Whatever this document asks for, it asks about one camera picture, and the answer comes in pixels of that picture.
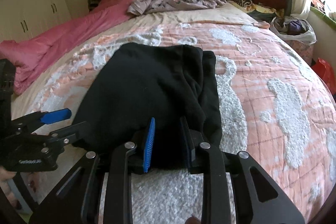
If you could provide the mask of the person's left hand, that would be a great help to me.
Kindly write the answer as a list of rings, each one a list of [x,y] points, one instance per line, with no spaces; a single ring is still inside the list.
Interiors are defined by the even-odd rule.
[[[0,181],[7,181],[15,177],[16,172],[10,172],[5,170],[2,166],[0,166]]]

